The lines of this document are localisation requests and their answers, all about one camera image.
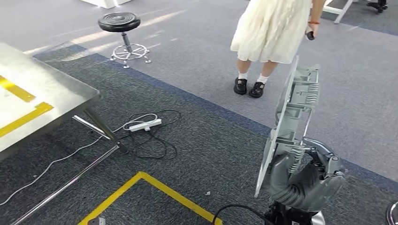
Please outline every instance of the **yellow line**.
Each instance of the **yellow line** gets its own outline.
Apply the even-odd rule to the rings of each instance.
[[[198,206],[194,202],[185,198],[178,192],[173,189],[167,187],[165,184],[161,183],[157,179],[151,177],[149,174],[145,172],[138,172],[135,176],[133,176],[129,181],[127,181],[123,186],[121,186],[116,192],[110,195],[105,201],[103,201],[94,211],[92,211],[88,216],[86,216],[79,225],[87,225],[88,222],[96,217],[98,217],[106,208],[108,208],[118,197],[120,197],[124,192],[126,192],[130,187],[137,183],[140,179],[144,179],[146,182],[150,183],[154,187],[158,188],[162,192],[166,193],[168,196],[174,198],[176,201],[184,205],[185,207],[191,209],[196,212],[198,215],[203,217],[204,219],[212,222],[214,215],[210,212],[206,211],[202,207]],[[222,225],[222,221],[217,218],[215,221],[216,225]]]
[[[123,195],[131,186],[136,184],[141,179],[141,172],[138,172],[129,181],[127,181],[123,186],[121,186],[117,191],[115,191],[111,196],[109,196],[105,201],[103,201],[94,211],[92,211],[86,218],[84,218],[79,225],[87,225],[88,221],[98,217],[106,208],[108,208],[118,197]]]
[[[11,131],[21,127],[25,123],[33,120],[34,118],[44,114],[53,109],[53,107],[47,103],[40,103],[36,107],[36,109],[23,117],[11,122],[10,124],[6,125],[5,127],[0,128],[0,137],[5,136],[6,134],[10,133]]]
[[[165,184],[163,184],[162,182],[158,181],[157,179],[151,177],[149,174],[147,174],[145,172],[142,172],[142,178],[144,180],[146,180],[148,183],[150,183],[153,186],[155,186],[156,188],[158,188],[159,190],[161,190],[162,192],[166,193],[168,196],[174,198],[176,201],[178,201],[179,203],[181,203],[185,207],[187,207],[187,208],[191,209],[192,211],[196,212],[201,217],[207,219],[210,222],[213,221],[213,217],[214,217],[213,214],[211,214],[207,210],[203,209],[202,207],[198,206],[197,204],[195,204],[191,200],[185,198],[184,196],[182,196],[181,194],[179,194],[175,190],[167,187]],[[222,221],[219,218],[217,218],[215,224],[216,225],[222,225]]]
[[[14,83],[7,80],[1,75],[0,75],[0,86],[8,90],[9,92],[13,93],[15,96],[22,99],[24,102],[30,102],[33,99],[35,99],[35,97],[32,94],[18,87],[17,85],[15,85]]]

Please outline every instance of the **black stool seat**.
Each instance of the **black stool seat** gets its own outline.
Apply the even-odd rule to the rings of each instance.
[[[140,24],[141,19],[137,15],[127,12],[110,13],[98,19],[99,27],[109,32],[127,32]]]

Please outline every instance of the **white sock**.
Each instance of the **white sock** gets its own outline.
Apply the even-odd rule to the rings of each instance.
[[[247,73],[245,73],[245,74],[239,73],[239,76],[237,78],[238,79],[246,79],[247,80]]]
[[[269,76],[262,76],[260,74],[259,78],[257,79],[257,82],[261,82],[261,83],[265,84],[267,82],[268,78],[269,78]]]

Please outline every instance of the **robotic hand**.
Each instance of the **robotic hand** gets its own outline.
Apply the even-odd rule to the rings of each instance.
[[[272,163],[268,191],[275,203],[267,217],[275,225],[325,225],[321,209],[345,182],[338,156],[317,140],[304,138],[304,143],[313,160],[302,171],[289,172],[291,154]]]
[[[341,188],[345,179],[340,171],[340,159],[321,142],[304,138],[307,153],[313,160],[306,167],[290,174],[295,158],[291,154],[275,158],[271,169],[269,192],[272,198],[286,206],[307,211],[320,211]]]

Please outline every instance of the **woman's leg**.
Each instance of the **woman's leg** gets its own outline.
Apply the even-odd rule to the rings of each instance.
[[[260,98],[264,92],[264,86],[267,82],[269,76],[274,71],[274,69],[278,66],[277,62],[268,61],[264,63],[262,67],[261,74],[257,79],[253,89],[249,92],[249,95],[253,98]]]
[[[237,69],[240,74],[247,74],[247,71],[249,70],[250,64],[252,62],[250,60],[248,61],[242,61],[242,60],[237,60]]]
[[[242,61],[240,59],[237,60],[237,69],[239,71],[239,75],[235,80],[234,92],[239,95],[244,95],[247,92],[246,84],[247,84],[247,71],[249,70],[250,64],[252,62]]]

